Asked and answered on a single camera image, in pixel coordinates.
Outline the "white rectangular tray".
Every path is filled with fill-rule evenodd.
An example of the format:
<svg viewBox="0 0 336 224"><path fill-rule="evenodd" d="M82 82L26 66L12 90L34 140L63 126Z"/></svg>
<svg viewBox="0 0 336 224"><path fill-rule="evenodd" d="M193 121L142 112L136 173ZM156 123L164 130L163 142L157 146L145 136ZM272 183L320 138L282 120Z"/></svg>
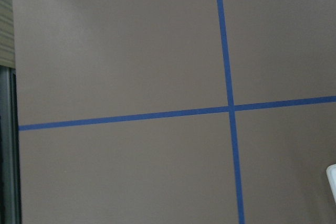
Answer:
<svg viewBox="0 0 336 224"><path fill-rule="evenodd" d="M326 169L327 178L333 194L334 200L336 200L336 164L330 165Z"/></svg>

